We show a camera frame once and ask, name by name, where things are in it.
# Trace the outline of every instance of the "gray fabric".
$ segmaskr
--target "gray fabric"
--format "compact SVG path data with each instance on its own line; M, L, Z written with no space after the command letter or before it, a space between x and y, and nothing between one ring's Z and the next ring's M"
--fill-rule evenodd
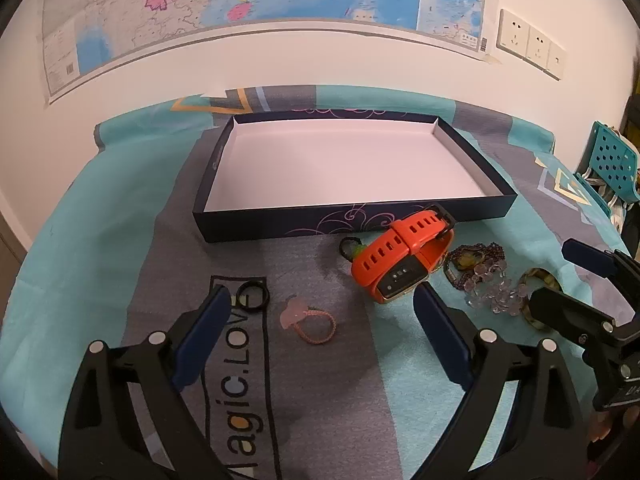
M472 133L486 141L507 143L513 117L501 112L456 101L456 113L451 126Z
M255 88L245 88L244 93L246 100L249 101L249 106L254 112L264 112L262 104L260 104L260 98L258 97L257 90Z
M292 89L295 88L295 97L292 95ZM264 96L269 103L272 111L277 110L311 110L316 108L316 86L315 85L299 85L291 86L265 86L262 87Z
M216 126L226 122L225 116L214 115L214 119ZM215 245L203 241L191 210L221 131L218 127L204 132L156 219L152 245L128 310L123 344L139 342L149 327L166 330L181 312L197 308L212 275L232 294L249 278L265 279L271 292L265 317L234 308L207 362L212 448L220 460L261 480L401 479L395 429L362 292L347 274L335 270L339 238ZM292 295L330 311L342 336L319 347L285 332L279 315ZM311 334L326 330L324 321L317 321L309 322ZM237 346L243 337L248 339L246 346L238 349L230 344ZM357 359L345 362L350 354ZM248 391L241 398L230 396L238 388ZM187 387L182 396L204 431L200 384ZM156 451L154 459L168 465L142 396L134 392L133 398L143 436ZM251 429L240 431L238 426ZM240 449L243 445L247 454Z

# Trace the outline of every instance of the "white wall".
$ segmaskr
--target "white wall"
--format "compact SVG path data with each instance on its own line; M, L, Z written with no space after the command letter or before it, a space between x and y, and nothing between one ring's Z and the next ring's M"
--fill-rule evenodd
M276 32L151 56L45 107L40 5L25 0L0 38L0 210L27 247L96 153L96 123L212 86L354 84L466 101L553 131L556 155L573 169L594 120L620 126L638 43L621 0L500 0L568 51L562 81L500 50L494 53L499 62L489 64L383 38Z

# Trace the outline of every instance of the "bracelet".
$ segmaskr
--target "bracelet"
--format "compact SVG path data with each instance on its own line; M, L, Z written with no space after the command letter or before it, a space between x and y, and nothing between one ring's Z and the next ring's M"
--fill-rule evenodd
M308 336L302 327L300 326L300 322L306 319L309 316L323 316L329 319L331 323L331 329L327 336L321 339L313 339ZM328 342L334 335L335 330L338 327L338 323L335 320L335 317L325 312L324 310L319 310L316 308L310 308L306 301L302 300L298 297L293 297L289 301L287 301L287 307L284 309L282 314L280 314L280 325L283 329L287 329L290 326L293 327L293 330L300 336L300 339L311 344L311 345L321 345Z
M545 282L545 285L548 286L549 288L562 292L562 285L560 285L560 282L558 282L556 277L546 269L542 269L540 267L533 267L532 269L529 269L520 277L520 279L518 280L518 283L527 285L527 280L529 278L538 278L539 280L542 280L543 282ZM522 315L524 316L524 319L526 319L530 323L530 325L536 330L549 330L549 327L547 325L545 325L541 321L538 321L531 315L531 311L529 309L529 297L526 296L522 298L522 301L523 301Z

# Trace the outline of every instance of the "pink hair tie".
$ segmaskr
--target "pink hair tie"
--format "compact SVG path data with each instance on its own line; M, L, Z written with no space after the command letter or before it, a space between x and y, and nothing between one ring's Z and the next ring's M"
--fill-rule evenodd
M324 339L311 339L307 334L305 334L300 326L300 322L308 316L328 317L331 322L331 331L329 332L329 335ZM338 326L335 322L334 316L324 310L312 310L304 300L297 296L294 296L287 301L287 307L282 311L282 314L280 314L280 324L285 330L290 326L293 326L293 330L298 333L300 338L311 345L321 345L329 341L329 339L334 336L335 329Z

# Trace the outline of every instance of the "metal screw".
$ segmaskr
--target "metal screw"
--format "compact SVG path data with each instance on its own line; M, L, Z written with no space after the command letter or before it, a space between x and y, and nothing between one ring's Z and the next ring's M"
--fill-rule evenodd
M166 340L166 334L164 332L153 332L149 336L149 342L152 345L161 345Z
M498 339L498 335L493 330L485 328L484 330L480 331L480 339L482 339L482 341L484 341L485 343L495 343Z
M103 348L104 343L102 341L94 341L89 345L89 352L91 352L92 354L99 354L100 352L102 352Z
M558 345L553 339L543 339L542 348L544 348L547 352L555 352L558 349Z
M622 365L620 367L620 375L622 375L625 379L628 379L629 377L631 377L631 368L629 368L627 365Z

